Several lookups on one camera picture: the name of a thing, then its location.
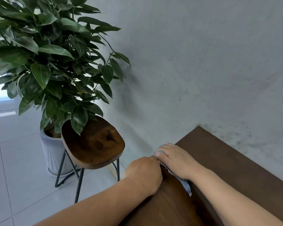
potted plant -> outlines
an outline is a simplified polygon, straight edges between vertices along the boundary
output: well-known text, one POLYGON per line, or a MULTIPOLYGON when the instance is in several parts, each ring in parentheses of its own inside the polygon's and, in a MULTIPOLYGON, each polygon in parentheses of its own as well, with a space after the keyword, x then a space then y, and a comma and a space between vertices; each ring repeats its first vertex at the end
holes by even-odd
MULTIPOLYGON (((123 80, 115 52, 103 37, 120 28, 81 13, 100 13, 87 0, 0 0, 0 84, 8 96, 21 98, 19 115, 32 106, 42 110, 40 134, 52 174, 57 174, 64 146, 61 127, 71 120, 80 134, 88 119, 103 112, 94 100, 112 98, 109 83, 123 80), (106 60, 99 45, 109 45, 106 60)), ((64 163, 62 174, 71 172, 64 163)))

plant pot rim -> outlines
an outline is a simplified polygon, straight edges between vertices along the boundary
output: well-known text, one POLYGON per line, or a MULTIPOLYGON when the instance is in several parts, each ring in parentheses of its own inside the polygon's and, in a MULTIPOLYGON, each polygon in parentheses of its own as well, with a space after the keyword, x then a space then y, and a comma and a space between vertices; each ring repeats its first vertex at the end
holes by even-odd
POLYGON ((40 129, 40 135, 46 139, 50 139, 50 140, 56 140, 56 141, 61 141, 62 138, 53 138, 53 137, 49 137, 45 134, 44 129, 40 129))

wooden surface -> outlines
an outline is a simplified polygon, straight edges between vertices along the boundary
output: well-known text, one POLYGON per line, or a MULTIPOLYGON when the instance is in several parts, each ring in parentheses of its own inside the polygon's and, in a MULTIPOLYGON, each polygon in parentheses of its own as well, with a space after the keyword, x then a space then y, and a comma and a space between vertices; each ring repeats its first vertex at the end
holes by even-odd
POLYGON ((62 126, 62 140, 72 161, 85 169, 98 169, 117 160, 125 142, 115 127, 97 116, 89 120, 79 136, 70 120, 62 126))
MULTIPOLYGON (((199 163, 283 221, 283 181, 217 137, 196 127, 177 143, 199 163)), ((220 218, 191 183, 192 196, 162 169, 158 192, 140 204, 120 225, 223 225, 220 218)))

white tile floor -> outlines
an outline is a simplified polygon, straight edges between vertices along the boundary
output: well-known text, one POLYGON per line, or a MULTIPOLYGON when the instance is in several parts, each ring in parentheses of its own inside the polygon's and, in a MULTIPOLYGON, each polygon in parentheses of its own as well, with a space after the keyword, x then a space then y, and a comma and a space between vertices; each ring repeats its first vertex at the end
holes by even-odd
MULTIPOLYGON (((0 226, 31 226, 72 205, 78 183, 73 176, 54 187, 55 178, 45 170, 40 111, 18 116, 18 104, 0 91, 0 226)), ((79 200, 116 182, 106 167, 85 170, 79 200)))

hand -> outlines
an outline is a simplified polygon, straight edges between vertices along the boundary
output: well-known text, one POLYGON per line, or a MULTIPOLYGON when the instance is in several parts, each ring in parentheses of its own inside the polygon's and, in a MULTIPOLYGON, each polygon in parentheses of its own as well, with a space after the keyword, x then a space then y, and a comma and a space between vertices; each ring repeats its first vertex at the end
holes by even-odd
POLYGON ((193 180, 193 175, 204 168, 188 152, 172 143, 167 143, 158 148, 155 155, 175 175, 182 179, 193 180))
POLYGON ((139 158, 129 164, 124 178, 134 181, 146 197, 151 196, 162 182, 160 162, 155 156, 139 158))

